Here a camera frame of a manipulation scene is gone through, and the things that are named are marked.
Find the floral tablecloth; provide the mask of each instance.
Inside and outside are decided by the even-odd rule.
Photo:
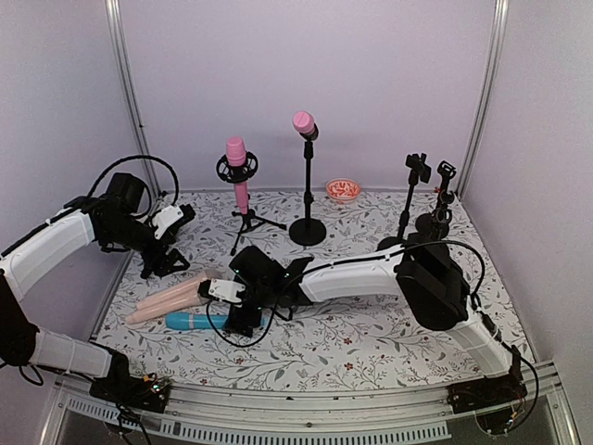
[[[348,205],[338,205],[322,193],[315,197],[313,216],[328,231],[321,244],[303,248],[292,243],[286,231],[264,225],[244,236],[239,249],[256,245],[284,266],[307,255],[331,259],[375,251],[381,239],[397,232],[405,202],[405,194],[386,192],[362,193]],[[228,268],[230,250],[241,225],[240,218],[231,217],[233,192],[187,193],[180,202],[196,210],[196,218],[180,231],[175,244],[192,263],[191,269],[143,280],[142,262],[135,255],[97,336],[98,343],[127,354],[135,373],[158,372],[198,385],[276,391],[399,388],[479,375],[472,357],[447,334],[427,331],[416,323],[401,295],[344,298],[299,309],[292,322],[276,318],[266,338],[246,350],[225,343],[210,330],[170,330],[163,318],[126,325],[125,317],[138,300],[199,271],[214,269],[223,278],[233,278]],[[435,194],[415,195],[410,221],[431,210],[434,203]],[[250,204],[258,215],[288,225],[304,213],[299,193],[251,192]],[[525,333],[482,241],[461,204],[456,202],[452,208],[448,238],[478,248],[486,259],[484,308],[503,337],[532,360]],[[474,285],[480,272],[477,259],[463,248],[451,251]],[[213,305],[213,312],[226,310]],[[233,340],[248,341],[236,336]]]

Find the small bowl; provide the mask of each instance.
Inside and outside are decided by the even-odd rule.
[[[325,185],[327,195],[338,204],[348,204],[360,195],[360,185],[351,179],[337,178]]]

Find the white robotic arm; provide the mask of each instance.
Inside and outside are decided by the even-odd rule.
[[[403,253],[400,253],[402,249],[402,245],[395,245],[383,250],[380,252],[383,255],[381,259],[377,259],[377,252],[374,252],[348,258],[348,262],[335,260],[334,264],[337,264],[331,267],[323,267],[328,261],[314,260],[305,268],[300,288],[314,303],[341,297],[400,295],[396,269],[404,258]],[[469,299],[465,305],[467,318],[444,331],[472,355],[484,376],[508,374],[512,366],[512,354],[497,340],[497,328],[485,322],[483,314],[472,308]]]
[[[136,193],[136,203],[130,200],[133,192],[138,192],[136,181],[127,173],[116,173],[103,196],[74,199],[0,257],[0,359],[13,366],[32,364],[100,379],[101,388],[95,388],[94,395],[107,395],[108,399],[115,395],[119,400],[128,399],[131,406],[134,403],[126,391],[138,379],[130,377],[125,356],[35,326],[19,303],[41,277],[94,241],[104,251],[139,251],[145,262],[145,276],[163,276],[189,266],[176,249],[168,250],[179,227],[194,218],[193,209],[168,206],[149,221],[141,222],[132,211],[137,209],[143,189]],[[114,248],[116,244],[123,248]],[[140,407],[153,411],[160,411],[165,404],[164,399],[145,402]]]
[[[519,351],[501,341],[490,317],[474,303],[475,295],[446,244],[462,245],[412,234],[403,244],[377,252],[334,261],[303,258],[286,268],[257,247],[244,248],[230,267],[245,290],[216,298],[242,301],[231,306],[225,330],[250,337],[266,307],[275,311],[342,297],[403,294],[417,322],[448,333],[472,355],[486,377],[449,387],[456,412],[524,397]],[[209,286],[208,281],[200,286],[202,297],[211,298]]]

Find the black cable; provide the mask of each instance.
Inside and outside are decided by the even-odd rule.
[[[142,420],[140,419],[140,416],[138,414],[136,414],[134,411],[132,411],[132,409],[129,406],[127,406],[125,403],[122,403],[120,401],[120,398],[116,397],[111,391],[109,391],[107,388],[105,388],[96,379],[89,377],[88,375],[81,374],[81,373],[73,373],[73,374],[78,375],[79,377],[82,377],[83,379],[91,382],[92,384],[97,385],[98,387],[101,388],[101,390],[103,390],[106,394],[108,394],[108,396],[111,399],[113,399],[115,401],[115,406],[118,409],[118,411],[120,411],[120,415],[118,416],[118,424],[120,426],[120,437],[126,442],[126,444],[132,445],[130,440],[128,438],[126,438],[126,435],[123,433],[123,428],[124,428],[123,420],[127,420],[130,423],[136,423],[142,430],[142,434],[145,437],[146,443],[148,445],[152,445],[152,442],[150,440],[150,437],[148,436],[146,428],[145,428],[144,424],[142,423]]]
[[[512,355],[515,355],[517,357],[519,357],[519,359],[525,363],[528,367],[529,370],[531,371],[531,373],[534,375],[534,379],[536,381],[536,394],[534,395],[534,402],[531,404],[531,406],[529,407],[529,411],[527,411],[527,413],[521,418],[521,420],[519,422],[517,422],[516,424],[513,424],[511,426],[511,428],[509,428],[506,433],[510,433],[511,431],[514,431],[515,429],[517,429],[519,426],[521,426],[523,423],[525,423],[525,421],[529,418],[529,416],[532,414],[532,412],[534,411],[534,409],[536,408],[537,405],[537,398],[539,397],[539,375],[537,375],[537,371],[536,368],[534,367],[533,364],[531,364],[528,360],[526,360],[520,352],[518,352],[517,350],[513,350],[506,342],[501,341],[500,344],[504,347],[505,350],[507,350],[508,352],[510,352]]]
[[[268,332],[270,332],[271,322],[273,321],[274,315],[276,314],[276,308],[278,307],[278,302],[279,301],[280,301],[280,296],[276,299],[276,302],[274,304],[274,307],[271,310],[270,320],[268,321],[268,325],[266,326],[266,329],[263,331],[263,333],[261,334],[261,336],[259,336],[257,340],[252,341],[251,343],[247,343],[245,345],[241,345],[239,343],[235,343],[234,341],[229,340],[227,337],[225,337],[222,334],[222,332],[219,330],[219,328],[214,325],[214,323],[212,322],[212,319],[210,318],[210,305],[212,304],[212,300],[210,300],[206,304],[206,318],[208,318],[208,322],[210,323],[210,327],[214,330],[214,332],[216,333],[216,335],[219,336],[220,338],[222,338],[224,341],[226,341],[229,345],[235,346],[236,348],[239,348],[239,349],[251,348],[252,346],[256,346],[261,340],[263,340],[265,338],[265,336],[268,335]]]
[[[395,257],[397,255],[402,255],[402,254],[407,253],[407,252],[409,252],[411,250],[414,250],[416,248],[425,248],[425,247],[428,247],[428,246],[438,246],[438,245],[453,245],[453,246],[460,246],[462,248],[467,248],[480,261],[480,266],[482,268],[482,271],[480,272],[480,278],[478,279],[478,282],[475,285],[475,289],[471,293],[472,302],[474,302],[474,298],[476,298],[477,301],[479,302],[479,298],[477,297],[477,292],[480,289],[480,286],[482,285],[482,283],[484,282],[484,277],[486,276],[486,263],[484,262],[484,258],[482,257],[482,255],[480,254],[480,252],[478,252],[475,248],[473,248],[469,244],[462,243],[460,241],[455,241],[455,240],[441,239],[441,240],[438,240],[438,241],[429,241],[429,242],[426,242],[426,243],[414,244],[412,246],[406,246],[404,248],[401,248],[400,250],[397,250],[396,252],[394,252],[392,254],[389,254],[389,257]],[[271,322],[273,321],[274,315],[277,315],[278,304],[280,303],[280,298],[282,297],[282,294],[297,279],[300,279],[300,278],[302,278],[303,276],[305,276],[305,275],[307,275],[309,273],[317,272],[317,271],[320,271],[322,269],[327,269],[328,267],[339,266],[341,264],[351,264],[351,263],[356,263],[356,262],[379,261],[379,260],[384,260],[385,259],[385,256],[386,256],[386,254],[376,255],[376,256],[370,257],[370,258],[352,258],[352,259],[340,260],[340,261],[335,261],[335,262],[328,262],[328,263],[319,265],[317,267],[313,267],[312,269],[309,269],[307,271],[304,271],[304,272],[301,272],[301,273],[295,275],[291,280],[288,281],[288,283],[286,283],[286,285],[284,285],[284,287],[282,288],[282,290],[280,292],[278,292],[278,296],[276,297],[276,301],[274,302],[274,305],[271,308],[271,316],[270,316],[270,320],[268,321],[268,325],[266,326],[266,329],[263,331],[263,333],[261,334],[261,336],[258,337],[257,340],[252,341],[251,343],[247,343],[245,345],[241,345],[239,343],[235,343],[235,342],[229,340],[227,337],[225,337],[222,334],[222,332],[214,325],[214,323],[212,322],[212,319],[210,318],[209,309],[210,309],[210,304],[212,303],[212,300],[210,300],[208,302],[208,304],[206,305],[206,318],[208,319],[208,323],[210,324],[210,328],[216,333],[217,336],[219,336],[220,338],[222,338],[225,342],[227,342],[228,344],[230,344],[232,346],[235,346],[236,348],[241,348],[241,349],[250,348],[252,346],[257,345],[261,340],[264,339],[265,336],[268,335],[268,332],[270,332],[270,329],[271,329]]]
[[[127,156],[125,158],[116,160],[111,165],[109,165],[106,169],[103,170],[103,172],[99,175],[99,177],[96,179],[95,183],[91,187],[91,190],[89,190],[89,193],[86,195],[86,197],[93,196],[93,193],[95,192],[96,188],[99,186],[101,181],[103,181],[103,179],[107,176],[107,174],[109,172],[111,172],[114,168],[116,168],[120,164],[123,164],[124,162],[128,162],[130,160],[136,160],[136,159],[152,160],[152,161],[157,162],[161,165],[164,165],[169,170],[170,175],[173,178],[173,183],[175,184],[175,196],[173,197],[173,202],[171,203],[172,205],[174,205],[177,202],[177,198],[179,197],[179,180],[177,178],[177,173],[175,172],[175,170],[171,167],[171,165],[169,163],[167,163],[166,161],[164,161],[161,158],[157,158],[156,156],[150,156],[150,155],[133,155],[133,156]]]
[[[281,319],[283,322],[292,322],[293,321],[293,315],[294,315],[294,310],[293,308],[288,308],[288,315],[282,315],[281,313],[279,313],[278,311],[275,311],[276,316]]]
[[[44,385],[44,378],[41,377],[41,374],[39,373],[37,368],[35,366],[33,366],[32,364],[29,364],[27,366],[29,366],[33,370],[33,372],[37,376],[38,380],[33,380],[28,375],[26,375],[25,371],[23,370],[23,366],[19,366],[20,376],[22,378],[24,378],[26,381],[28,381],[29,383],[31,383],[32,385],[35,385],[36,387],[42,387]]]

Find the white panel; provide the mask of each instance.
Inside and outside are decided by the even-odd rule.
[[[3,0],[0,42],[4,250],[136,148],[103,0]],[[25,312],[48,329],[87,337],[120,261],[98,246],[71,255],[32,288]],[[36,388],[12,368],[1,377],[0,443],[31,445],[52,378]]]
[[[511,2],[466,205],[593,443],[593,5]]]
[[[460,167],[494,3],[121,2],[151,153],[174,165],[182,188],[230,187],[214,166],[241,135],[260,160],[253,185],[303,186],[291,118],[305,109],[321,134],[314,186],[346,176],[407,187],[410,152]]]

